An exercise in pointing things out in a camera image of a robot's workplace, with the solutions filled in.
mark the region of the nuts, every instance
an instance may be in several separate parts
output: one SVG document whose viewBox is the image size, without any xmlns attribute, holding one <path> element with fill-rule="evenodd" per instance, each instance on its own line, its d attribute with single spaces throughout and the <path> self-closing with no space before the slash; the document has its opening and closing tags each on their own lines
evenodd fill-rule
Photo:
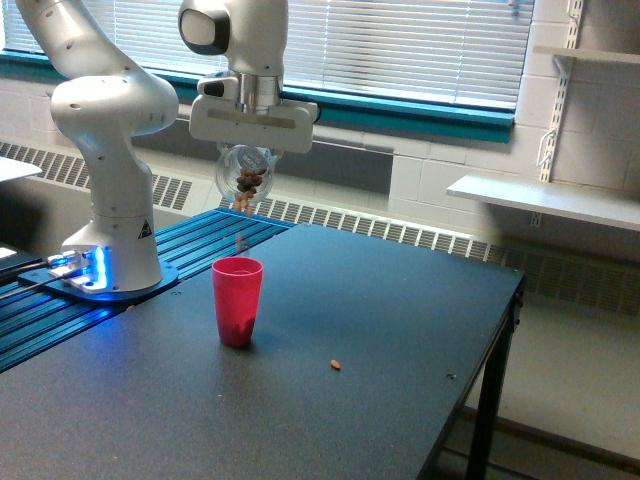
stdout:
<svg viewBox="0 0 640 480">
<path fill-rule="evenodd" d="M 232 206 L 236 212 L 245 212 L 247 215 L 253 215 L 253 208 L 249 205 L 249 201 L 258 193 L 257 187 L 262 185 L 262 175 L 265 173 L 267 173 L 266 168 L 251 170 L 250 168 L 242 167 L 240 176 L 236 178 L 240 193 L 236 193 L 235 202 Z"/>
</svg>

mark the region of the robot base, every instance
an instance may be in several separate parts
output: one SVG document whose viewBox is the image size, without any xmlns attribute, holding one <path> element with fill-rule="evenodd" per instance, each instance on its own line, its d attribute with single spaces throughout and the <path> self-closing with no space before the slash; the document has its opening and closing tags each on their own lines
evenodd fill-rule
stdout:
<svg viewBox="0 0 640 480">
<path fill-rule="evenodd" d="M 160 271 L 162 280 L 152 287 L 134 292 L 110 292 L 91 294 L 83 292 L 78 288 L 74 288 L 64 280 L 58 280 L 48 285 L 43 285 L 43 291 L 49 291 L 66 297 L 71 297 L 84 302 L 97 303 L 102 305 L 117 305 L 119 307 L 127 307 L 129 305 L 137 305 L 144 300 L 154 297 L 165 290 L 173 287 L 178 283 L 178 269 L 168 262 L 160 262 Z M 26 284 L 36 284 L 51 280 L 51 275 L 46 268 L 34 270 L 33 272 L 22 274 L 18 277 L 20 282 Z"/>
</svg>

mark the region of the red plastic cup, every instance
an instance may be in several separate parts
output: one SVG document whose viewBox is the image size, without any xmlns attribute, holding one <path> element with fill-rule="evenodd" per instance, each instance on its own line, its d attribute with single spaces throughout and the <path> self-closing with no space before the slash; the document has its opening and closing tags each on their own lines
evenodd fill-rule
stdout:
<svg viewBox="0 0 640 480">
<path fill-rule="evenodd" d="M 262 263 L 253 258 L 227 257 L 213 262 L 213 292 L 220 341 L 230 347 L 251 343 L 258 314 Z"/>
</svg>

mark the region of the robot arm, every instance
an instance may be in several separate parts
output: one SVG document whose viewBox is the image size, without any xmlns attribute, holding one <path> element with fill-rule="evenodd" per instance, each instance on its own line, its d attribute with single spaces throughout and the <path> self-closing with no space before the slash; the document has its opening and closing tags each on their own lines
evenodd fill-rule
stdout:
<svg viewBox="0 0 640 480">
<path fill-rule="evenodd" d="M 287 0 L 184 0 L 185 44 L 222 55 L 229 72 L 198 84 L 190 131 L 198 139 L 306 153 L 317 106 L 281 98 Z"/>
<path fill-rule="evenodd" d="M 151 171 L 136 158 L 131 137 L 171 125 L 177 95 L 113 45 L 80 0 L 17 4 L 56 70 L 72 79 L 51 98 L 53 119 L 82 152 L 91 179 L 93 218 L 63 245 L 89 252 L 87 275 L 72 282 L 88 293 L 150 287 L 161 280 Z M 53 273 L 63 275 L 65 267 Z"/>
</svg>

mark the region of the blue led light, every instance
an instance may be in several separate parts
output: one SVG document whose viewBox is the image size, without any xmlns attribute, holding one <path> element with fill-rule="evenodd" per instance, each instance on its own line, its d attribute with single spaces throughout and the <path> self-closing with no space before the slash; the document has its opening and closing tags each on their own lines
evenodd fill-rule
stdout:
<svg viewBox="0 0 640 480">
<path fill-rule="evenodd" d="M 93 259 L 95 260 L 95 273 L 96 279 L 93 282 L 94 288 L 102 289 L 107 287 L 107 254 L 102 247 L 96 247 L 93 252 Z"/>
</svg>

